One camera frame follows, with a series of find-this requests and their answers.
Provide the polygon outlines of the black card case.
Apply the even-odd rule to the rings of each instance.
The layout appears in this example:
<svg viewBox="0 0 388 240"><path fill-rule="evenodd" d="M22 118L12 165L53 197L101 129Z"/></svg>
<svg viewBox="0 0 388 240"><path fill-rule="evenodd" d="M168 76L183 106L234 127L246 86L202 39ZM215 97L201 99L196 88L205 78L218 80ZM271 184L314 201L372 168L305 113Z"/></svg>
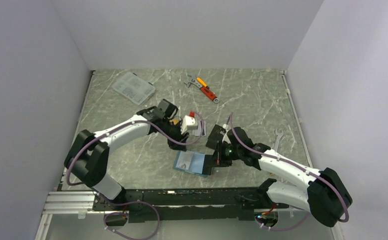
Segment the black card case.
<svg viewBox="0 0 388 240"><path fill-rule="evenodd" d="M226 132L227 131L222 126L215 124L211 130L211 133L208 135L206 147L215 150L217 148L218 142L223 140Z"/></svg>

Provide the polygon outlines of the single black VIP card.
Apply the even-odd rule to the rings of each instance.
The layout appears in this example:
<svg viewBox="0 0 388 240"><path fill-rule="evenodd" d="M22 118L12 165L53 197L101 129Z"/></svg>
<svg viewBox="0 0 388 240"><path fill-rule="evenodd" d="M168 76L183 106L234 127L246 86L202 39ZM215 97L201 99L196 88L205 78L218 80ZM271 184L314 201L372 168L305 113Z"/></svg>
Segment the single black VIP card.
<svg viewBox="0 0 388 240"><path fill-rule="evenodd" d="M206 154L204 155L203 167L201 174L210 176L212 170L217 163L217 159L213 155Z"/></svg>

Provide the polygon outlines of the single silver VIP card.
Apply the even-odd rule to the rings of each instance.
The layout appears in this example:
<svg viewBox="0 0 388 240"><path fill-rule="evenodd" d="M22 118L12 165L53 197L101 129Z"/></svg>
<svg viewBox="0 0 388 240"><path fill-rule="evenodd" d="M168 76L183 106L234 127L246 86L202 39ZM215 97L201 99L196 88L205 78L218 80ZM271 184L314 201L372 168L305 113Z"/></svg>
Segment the single silver VIP card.
<svg viewBox="0 0 388 240"><path fill-rule="evenodd" d="M175 160L175 168L178 170L189 170L194 157L192 151L180 151Z"/></svg>

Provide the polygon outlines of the blue card holder wallet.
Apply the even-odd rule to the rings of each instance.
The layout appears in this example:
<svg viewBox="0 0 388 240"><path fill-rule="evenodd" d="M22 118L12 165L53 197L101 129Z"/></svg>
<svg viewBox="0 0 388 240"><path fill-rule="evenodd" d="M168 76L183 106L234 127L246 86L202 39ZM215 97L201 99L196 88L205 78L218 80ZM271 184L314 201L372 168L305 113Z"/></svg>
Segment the blue card holder wallet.
<svg viewBox="0 0 388 240"><path fill-rule="evenodd" d="M207 177L203 170L206 155L194 151L179 151L173 164L173 169L185 173Z"/></svg>

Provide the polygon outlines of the orange credit cards stack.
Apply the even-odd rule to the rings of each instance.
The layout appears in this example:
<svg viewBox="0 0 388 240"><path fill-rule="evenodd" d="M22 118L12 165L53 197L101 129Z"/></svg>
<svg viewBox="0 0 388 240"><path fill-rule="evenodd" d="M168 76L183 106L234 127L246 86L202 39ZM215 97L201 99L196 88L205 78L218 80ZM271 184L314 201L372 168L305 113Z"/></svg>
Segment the orange credit cards stack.
<svg viewBox="0 0 388 240"><path fill-rule="evenodd" d="M172 119L169 122L172 123L173 125L177 125L179 123L179 120L178 119Z"/></svg>

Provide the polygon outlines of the silver grey card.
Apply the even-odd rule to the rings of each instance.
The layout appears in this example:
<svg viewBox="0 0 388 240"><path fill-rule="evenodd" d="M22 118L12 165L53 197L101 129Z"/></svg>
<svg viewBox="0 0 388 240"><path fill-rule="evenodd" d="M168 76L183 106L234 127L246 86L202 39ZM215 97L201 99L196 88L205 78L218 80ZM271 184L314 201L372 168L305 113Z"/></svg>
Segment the silver grey card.
<svg viewBox="0 0 388 240"><path fill-rule="evenodd" d="M196 137L205 137L206 136L206 122L198 121L198 126L195 130L192 131L192 134Z"/></svg>

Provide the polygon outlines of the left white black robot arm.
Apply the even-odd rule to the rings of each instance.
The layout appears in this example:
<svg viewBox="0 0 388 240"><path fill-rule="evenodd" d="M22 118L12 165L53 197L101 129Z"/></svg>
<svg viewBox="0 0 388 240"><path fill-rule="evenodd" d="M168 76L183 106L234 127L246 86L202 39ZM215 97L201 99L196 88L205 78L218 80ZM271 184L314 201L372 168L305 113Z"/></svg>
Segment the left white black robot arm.
<svg viewBox="0 0 388 240"><path fill-rule="evenodd" d="M105 130L80 131L64 160L66 176L76 176L82 184L106 198L113 210L126 203L126 189L107 173L111 153L127 143L152 133L162 133L173 150L185 151L189 131L195 130L198 121L194 113L185 115L178 123L176 105L162 99L157 106L138 111L130 119Z"/></svg>

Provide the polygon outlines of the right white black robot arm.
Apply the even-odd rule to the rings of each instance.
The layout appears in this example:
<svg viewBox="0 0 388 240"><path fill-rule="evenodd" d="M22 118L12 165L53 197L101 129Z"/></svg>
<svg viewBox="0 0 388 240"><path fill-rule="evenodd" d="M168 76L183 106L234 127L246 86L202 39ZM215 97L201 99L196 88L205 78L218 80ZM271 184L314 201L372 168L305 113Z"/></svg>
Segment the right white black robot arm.
<svg viewBox="0 0 388 240"><path fill-rule="evenodd" d="M353 200L339 175L331 168L319 170L280 155L263 143L253 143L240 127L215 125L206 146L214 150L206 158L205 167L229 167L233 161L259 171L270 171L289 183L268 178L249 197L240 195L238 201L258 208L285 204L309 212L319 223L333 227L349 220L348 208Z"/></svg>

